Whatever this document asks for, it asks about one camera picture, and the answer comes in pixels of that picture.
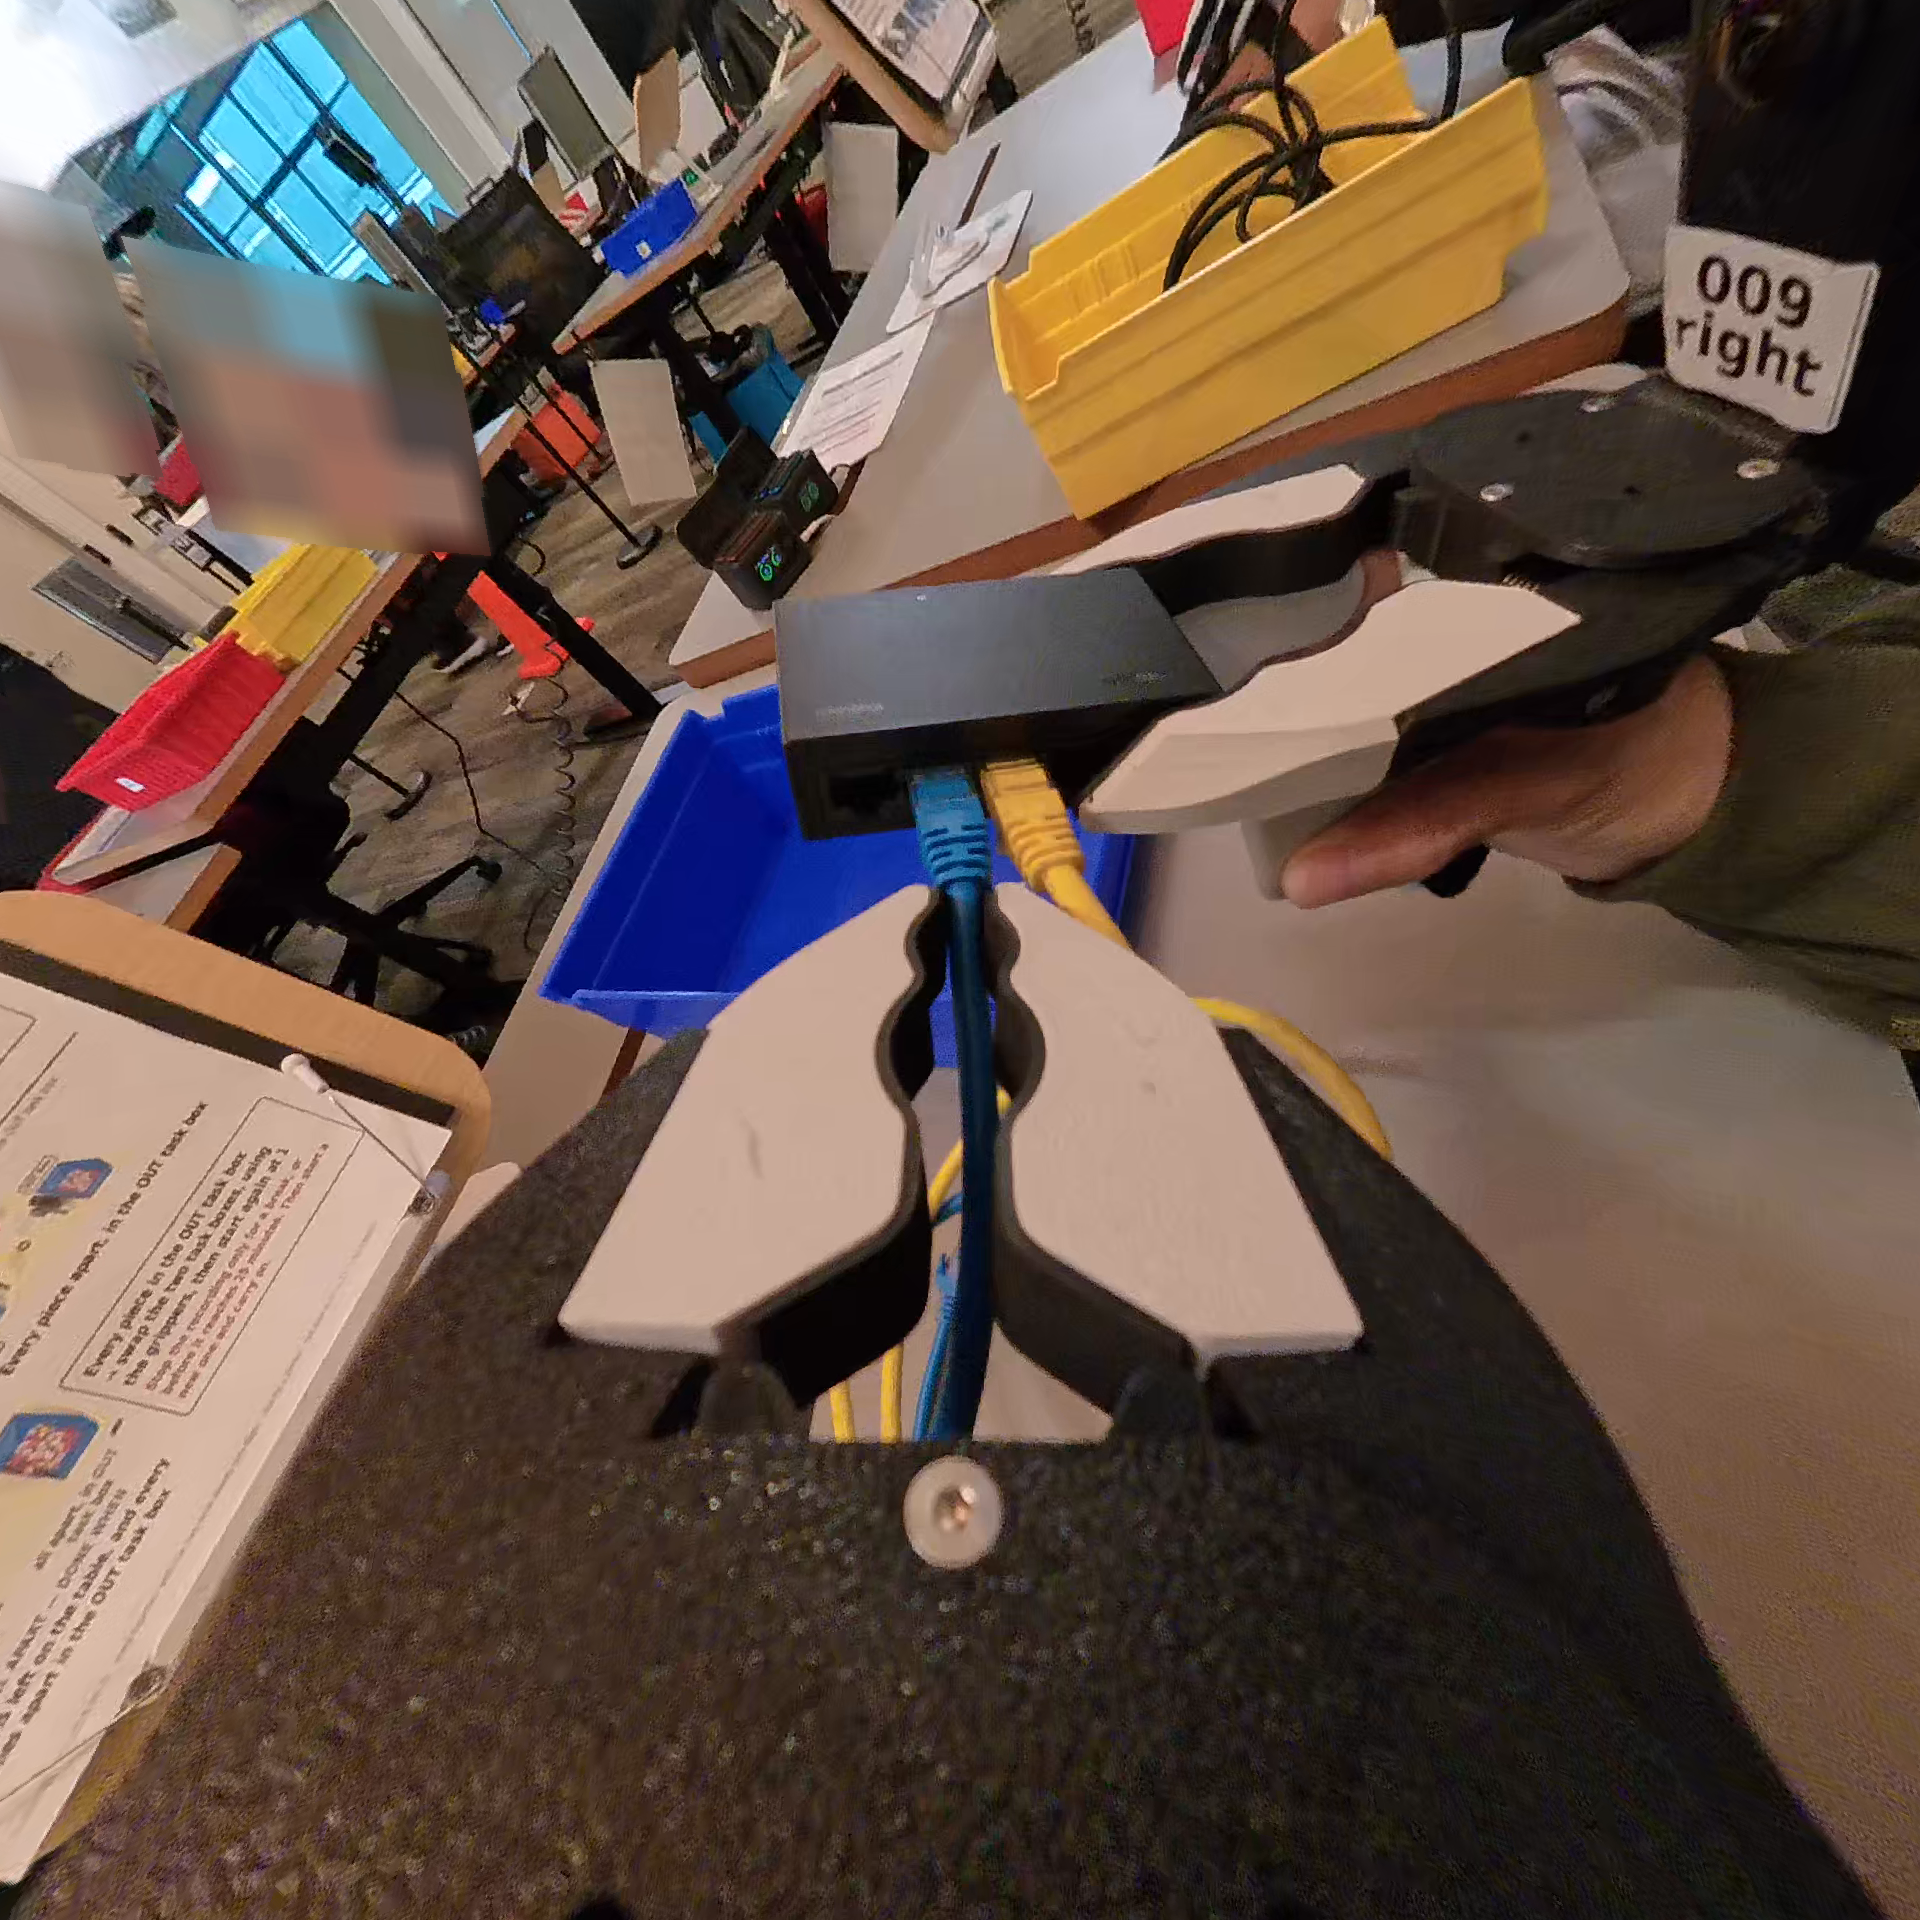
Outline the red plastic bin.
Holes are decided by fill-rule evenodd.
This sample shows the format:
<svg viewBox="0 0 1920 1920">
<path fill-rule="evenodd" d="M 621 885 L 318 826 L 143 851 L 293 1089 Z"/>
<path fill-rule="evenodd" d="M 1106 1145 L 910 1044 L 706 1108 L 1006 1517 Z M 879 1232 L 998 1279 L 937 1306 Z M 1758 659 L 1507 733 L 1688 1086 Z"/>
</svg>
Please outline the red plastic bin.
<svg viewBox="0 0 1920 1920">
<path fill-rule="evenodd" d="M 57 781 L 60 793 L 79 793 L 103 806 L 143 813 L 202 785 L 248 729 L 276 704 L 287 671 L 279 659 L 252 654 L 236 633 L 199 645 Z"/>
</svg>

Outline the small yellow bin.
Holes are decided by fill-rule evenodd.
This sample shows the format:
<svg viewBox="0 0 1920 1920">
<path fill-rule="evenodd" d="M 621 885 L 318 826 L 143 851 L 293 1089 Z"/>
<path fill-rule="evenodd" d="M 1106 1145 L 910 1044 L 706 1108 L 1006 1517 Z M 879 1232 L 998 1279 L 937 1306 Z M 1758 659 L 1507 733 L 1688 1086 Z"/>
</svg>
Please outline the small yellow bin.
<svg viewBox="0 0 1920 1920">
<path fill-rule="evenodd" d="M 363 548 L 291 546 L 240 594 L 224 635 L 291 671 L 328 643 L 376 573 Z"/>
</svg>

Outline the printed instruction sheet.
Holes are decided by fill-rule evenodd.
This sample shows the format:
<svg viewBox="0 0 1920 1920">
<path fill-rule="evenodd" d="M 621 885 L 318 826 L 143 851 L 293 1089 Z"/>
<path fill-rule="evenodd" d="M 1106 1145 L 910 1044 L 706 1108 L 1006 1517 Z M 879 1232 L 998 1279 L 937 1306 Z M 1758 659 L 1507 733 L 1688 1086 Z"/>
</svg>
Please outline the printed instruction sheet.
<svg viewBox="0 0 1920 1920">
<path fill-rule="evenodd" d="M 450 1109 L 3 948 L 3 1880 L 157 1692 Z"/>
</svg>

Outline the wooden desk with black legs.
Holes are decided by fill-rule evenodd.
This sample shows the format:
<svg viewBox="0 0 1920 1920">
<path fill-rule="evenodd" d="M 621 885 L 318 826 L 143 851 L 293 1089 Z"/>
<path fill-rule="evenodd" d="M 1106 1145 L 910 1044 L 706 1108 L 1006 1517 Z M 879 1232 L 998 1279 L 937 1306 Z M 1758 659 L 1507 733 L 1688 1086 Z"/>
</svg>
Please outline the wooden desk with black legs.
<svg viewBox="0 0 1920 1920">
<path fill-rule="evenodd" d="M 648 726 L 661 716 L 654 693 L 626 671 L 605 639 L 587 633 L 562 602 L 509 557 L 396 555 L 376 561 L 363 590 L 336 607 L 310 654 L 293 662 L 276 700 L 205 774 L 147 811 L 106 806 L 46 869 L 40 889 L 90 893 L 133 916 L 193 934 L 241 875 L 236 811 L 267 770 L 301 789 L 328 789 L 359 754 L 367 731 L 401 693 L 446 619 L 494 583 L 527 615 L 538 635 L 612 700 L 614 722 Z"/>
</svg>

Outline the black computer monitor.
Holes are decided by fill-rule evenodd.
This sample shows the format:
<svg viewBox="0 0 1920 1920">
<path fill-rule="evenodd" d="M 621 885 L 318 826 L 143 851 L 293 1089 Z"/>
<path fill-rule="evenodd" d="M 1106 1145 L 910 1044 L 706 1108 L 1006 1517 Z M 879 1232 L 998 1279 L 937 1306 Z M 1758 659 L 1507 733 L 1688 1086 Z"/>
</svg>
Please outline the black computer monitor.
<svg viewBox="0 0 1920 1920">
<path fill-rule="evenodd" d="M 494 301 L 541 339 L 571 330 L 575 314 L 605 283 L 607 268 L 507 171 L 439 232 L 454 283 L 472 301 Z"/>
</svg>

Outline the person's right hand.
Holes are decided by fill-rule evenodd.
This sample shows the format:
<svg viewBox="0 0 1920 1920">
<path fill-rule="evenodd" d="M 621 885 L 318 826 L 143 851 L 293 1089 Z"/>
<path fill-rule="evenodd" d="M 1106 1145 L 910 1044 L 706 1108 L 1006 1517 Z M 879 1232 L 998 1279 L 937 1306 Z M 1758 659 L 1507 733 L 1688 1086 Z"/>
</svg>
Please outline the person's right hand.
<svg viewBox="0 0 1920 1920">
<path fill-rule="evenodd" d="M 1326 908 L 1437 878 L 1472 849 L 1572 882 L 1621 882 L 1680 851 L 1733 762 L 1733 704 L 1715 659 L 1611 726 L 1498 729 L 1383 785 L 1284 864 L 1284 897 Z"/>
</svg>

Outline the orange crate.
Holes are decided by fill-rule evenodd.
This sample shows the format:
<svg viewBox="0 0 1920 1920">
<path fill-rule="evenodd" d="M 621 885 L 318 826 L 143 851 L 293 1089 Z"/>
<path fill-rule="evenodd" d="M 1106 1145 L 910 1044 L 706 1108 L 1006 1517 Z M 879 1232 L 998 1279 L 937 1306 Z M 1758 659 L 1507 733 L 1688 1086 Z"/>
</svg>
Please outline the orange crate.
<svg viewBox="0 0 1920 1920">
<path fill-rule="evenodd" d="M 593 471 L 599 462 L 602 440 L 602 422 L 578 396 L 562 392 L 518 432 L 509 449 L 538 486 L 562 486 L 571 471 Z"/>
</svg>

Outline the black battery charger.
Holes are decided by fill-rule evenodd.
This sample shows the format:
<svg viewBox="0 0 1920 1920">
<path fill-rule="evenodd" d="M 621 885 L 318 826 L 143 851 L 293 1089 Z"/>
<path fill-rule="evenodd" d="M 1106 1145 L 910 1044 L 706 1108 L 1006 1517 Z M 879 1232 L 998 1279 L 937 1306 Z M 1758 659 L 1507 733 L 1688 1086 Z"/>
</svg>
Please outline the black battery charger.
<svg viewBox="0 0 1920 1920">
<path fill-rule="evenodd" d="M 752 505 L 720 541 L 713 573 L 749 609 L 772 609 L 814 561 L 807 528 L 792 505 Z"/>
<path fill-rule="evenodd" d="M 741 519 L 781 516 L 799 531 L 843 505 L 843 491 L 814 449 L 778 453 L 741 429 L 715 466 L 715 486 Z"/>
</svg>

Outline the white paper sheet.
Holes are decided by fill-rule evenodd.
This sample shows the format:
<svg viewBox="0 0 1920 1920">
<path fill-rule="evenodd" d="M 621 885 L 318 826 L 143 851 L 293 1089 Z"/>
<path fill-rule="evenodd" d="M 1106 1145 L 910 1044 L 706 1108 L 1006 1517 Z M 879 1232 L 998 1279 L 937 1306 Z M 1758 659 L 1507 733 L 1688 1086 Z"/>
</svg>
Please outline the white paper sheet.
<svg viewBox="0 0 1920 1920">
<path fill-rule="evenodd" d="M 928 314 L 850 362 L 823 370 L 781 425 L 775 449 L 810 453 L 831 473 L 869 461 L 902 412 L 930 330 Z"/>
</svg>

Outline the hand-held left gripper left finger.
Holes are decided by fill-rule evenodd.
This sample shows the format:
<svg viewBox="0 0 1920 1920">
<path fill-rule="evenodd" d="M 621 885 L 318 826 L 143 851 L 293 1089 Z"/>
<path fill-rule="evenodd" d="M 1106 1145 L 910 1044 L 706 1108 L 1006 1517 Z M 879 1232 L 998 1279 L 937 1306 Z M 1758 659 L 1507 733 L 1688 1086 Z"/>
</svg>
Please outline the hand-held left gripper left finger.
<svg viewBox="0 0 1920 1920">
<path fill-rule="evenodd" d="M 934 1270 L 916 1093 L 940 986 L 945 897 L 904 885 L 736 996 L 695 1034 L 560 1324 L 749 1362 L 798 1404 L 894 1347 Z"/>
</svg>

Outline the large yellow plastic bin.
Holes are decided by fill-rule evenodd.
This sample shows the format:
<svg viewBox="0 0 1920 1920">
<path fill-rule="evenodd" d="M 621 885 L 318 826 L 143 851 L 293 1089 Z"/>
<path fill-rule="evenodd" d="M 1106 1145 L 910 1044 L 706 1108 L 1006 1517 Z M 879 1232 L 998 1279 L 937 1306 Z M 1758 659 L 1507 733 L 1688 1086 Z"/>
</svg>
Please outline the large yellow plastic bin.
<svg viewBox="0 0 1920 1920">
<path fill-rule="evenodd" d="M 1533 84 L 1425 113 L 1372 23 L 998 276 L 1000 386 L 1090 519 L 1495 306 L 1545 222 Z"/>
</svg>

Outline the blue plastic bin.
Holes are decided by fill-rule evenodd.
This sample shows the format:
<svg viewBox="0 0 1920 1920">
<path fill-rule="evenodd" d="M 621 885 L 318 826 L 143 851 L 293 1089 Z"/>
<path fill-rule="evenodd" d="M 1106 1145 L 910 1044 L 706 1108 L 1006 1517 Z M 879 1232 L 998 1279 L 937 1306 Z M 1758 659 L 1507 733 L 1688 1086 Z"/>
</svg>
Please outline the blue plastic bin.
<svg viewBox="0 0 1920 1920">
<path fill-rule="evenodd" d="M 657 1038 L 704 1029 L 803 948 L 930 882 L 922 774 L 1036 757 L 1074 803 L 1115 754 L 1115 729 L 1070 716 L 823 709 L 781 687 L 684 709 L 538 992 Z"/>
</svg>

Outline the small blue bin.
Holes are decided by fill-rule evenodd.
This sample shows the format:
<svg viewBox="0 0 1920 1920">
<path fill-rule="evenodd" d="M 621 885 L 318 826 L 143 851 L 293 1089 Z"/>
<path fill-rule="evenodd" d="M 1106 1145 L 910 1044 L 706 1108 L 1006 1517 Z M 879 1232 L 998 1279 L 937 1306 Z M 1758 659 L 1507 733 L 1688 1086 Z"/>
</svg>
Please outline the small blue bin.
<svg viewBox="0 0 1920 1920">
<path fill-rule="evenodd" d="M 695 222 L 699 204 L 686 179 L 666 179 L 599 240 L 599 259 L 612 273 L 642 273 L 664 252 L 672 252 Z"/>
</svg>

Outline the person's right forearm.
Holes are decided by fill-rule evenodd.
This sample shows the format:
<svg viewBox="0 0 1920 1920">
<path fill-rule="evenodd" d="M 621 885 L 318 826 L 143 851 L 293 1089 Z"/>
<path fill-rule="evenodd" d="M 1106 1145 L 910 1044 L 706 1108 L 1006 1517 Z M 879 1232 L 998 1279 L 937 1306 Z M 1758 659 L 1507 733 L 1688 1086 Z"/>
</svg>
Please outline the person's right forearm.
<svg viewBox="0 0 1920 1920">
<path fill-rule="evenodd" d="M 1918 1053 L 1918 590 L 1807 650 L 1718 650 L 1730 770 L 1705 826 L 1584 897 L 1654 904 Z"/>
</svg>

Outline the white sign board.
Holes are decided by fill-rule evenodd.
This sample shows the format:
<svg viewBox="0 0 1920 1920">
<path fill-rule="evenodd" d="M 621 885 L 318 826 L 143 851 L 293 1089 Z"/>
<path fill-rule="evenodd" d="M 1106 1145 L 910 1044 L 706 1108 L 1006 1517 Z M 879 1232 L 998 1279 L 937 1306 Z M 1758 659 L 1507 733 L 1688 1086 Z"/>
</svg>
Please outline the white sign board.
<svg viewBox="0 0 1920 1920">
<path fill-rule="evenodd" d="M 669 364 L 657 355 L 596 358 L 593 381 L 626 498 L 636 509 L 695 498 L 704 483 Z"/>
<path fill-rule="evenodd" d="M 869 273 L 879 264 L 898 222 L 898 149 L 893 123 L 823 126 L 827 248 L 838 273 Z"/>
</svg>

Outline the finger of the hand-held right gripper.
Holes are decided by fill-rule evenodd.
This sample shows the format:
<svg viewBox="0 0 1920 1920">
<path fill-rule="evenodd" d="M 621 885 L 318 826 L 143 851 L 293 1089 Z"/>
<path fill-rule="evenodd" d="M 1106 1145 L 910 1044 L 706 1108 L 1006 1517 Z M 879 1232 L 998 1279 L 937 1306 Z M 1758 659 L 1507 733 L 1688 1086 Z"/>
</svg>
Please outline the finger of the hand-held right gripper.
<svg viewBox="0 0 1920 1920">
<path fill-rule="evenodd" d="M 1259 668 L 1330 654 L 1400 586 L 1389 555 L 1400 473 L 1332 462 L 1192 498 L 1070 557 L 1136 570 L 1232 693 Z"/>
<path fill-rule="evenodd" d="M 1332 650 L 1262 665 L 1218 703 L 1152 722 L 1085 793 L 1087 830 L 1160 837 L 1271 822 L 1372 793 L 1404 717 L 1575 630 L 1533 586 L 1422 580 Z"/>
</svg>

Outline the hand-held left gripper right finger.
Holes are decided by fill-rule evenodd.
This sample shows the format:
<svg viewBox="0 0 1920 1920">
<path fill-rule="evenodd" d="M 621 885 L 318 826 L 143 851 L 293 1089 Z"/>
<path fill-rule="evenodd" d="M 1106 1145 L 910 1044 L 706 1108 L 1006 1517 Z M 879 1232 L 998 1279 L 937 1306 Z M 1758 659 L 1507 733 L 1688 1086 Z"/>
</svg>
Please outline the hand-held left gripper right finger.
<svg viewBox="0 0 1920 1920">
<path fill-rule="evenodd" d="M 1117 1415 L 1139 1379 L 1341 1356 L 1361 1316 L 1238 1053 L 1135 948 L 1024 885 L 998 977 L 998 1329 Z"/>
</svg>

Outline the white plastic packet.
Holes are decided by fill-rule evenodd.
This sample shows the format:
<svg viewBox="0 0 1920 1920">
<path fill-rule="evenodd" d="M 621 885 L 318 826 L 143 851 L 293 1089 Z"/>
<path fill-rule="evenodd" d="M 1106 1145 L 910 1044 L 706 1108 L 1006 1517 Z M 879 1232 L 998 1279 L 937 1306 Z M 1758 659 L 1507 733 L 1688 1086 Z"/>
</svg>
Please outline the white plastic packet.
<svg viewBox="0 0 1920 1920">
<path fill-rule="evenodd" d="M 961 228 L 928 228 L 908 260 L 908 276 L 884 333 L 904 333 L 998 280 L 1016 254 L 1030 209 L 1033 190 L 1024 190 Z"/>
</svg>

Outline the black network switch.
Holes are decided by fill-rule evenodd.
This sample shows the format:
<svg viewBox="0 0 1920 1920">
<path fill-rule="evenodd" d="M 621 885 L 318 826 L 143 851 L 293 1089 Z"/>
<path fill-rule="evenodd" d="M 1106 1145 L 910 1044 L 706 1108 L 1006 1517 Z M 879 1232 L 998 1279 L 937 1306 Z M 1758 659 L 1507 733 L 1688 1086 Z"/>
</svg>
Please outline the black network switch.
<svg viewBox="0 0 1920 1920">
<path fill-rule="evenodd" d="M 789 596 L 781 746 L 803 838 L 908 830 L 910 785 L 1036 762 L 1064 803 L 1222 681 L 1125 570 Z"/>
</svg>

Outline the skylight window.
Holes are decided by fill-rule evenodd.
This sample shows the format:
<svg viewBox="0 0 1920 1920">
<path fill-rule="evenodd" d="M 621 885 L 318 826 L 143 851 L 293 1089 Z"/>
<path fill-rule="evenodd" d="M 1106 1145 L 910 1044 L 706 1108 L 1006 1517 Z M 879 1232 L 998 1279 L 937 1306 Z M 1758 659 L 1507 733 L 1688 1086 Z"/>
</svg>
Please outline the skylight window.
<svg viewBox="0 0 1920 1920">
<path fill-rule="evenodd" d="M 66 161 L 52 191 L 103 235 L 152 212 L 159 245 L 386 280 L 355 224 L 446 224 L 465 179 L 335 3 L 179 84 Z"/>
</svg>

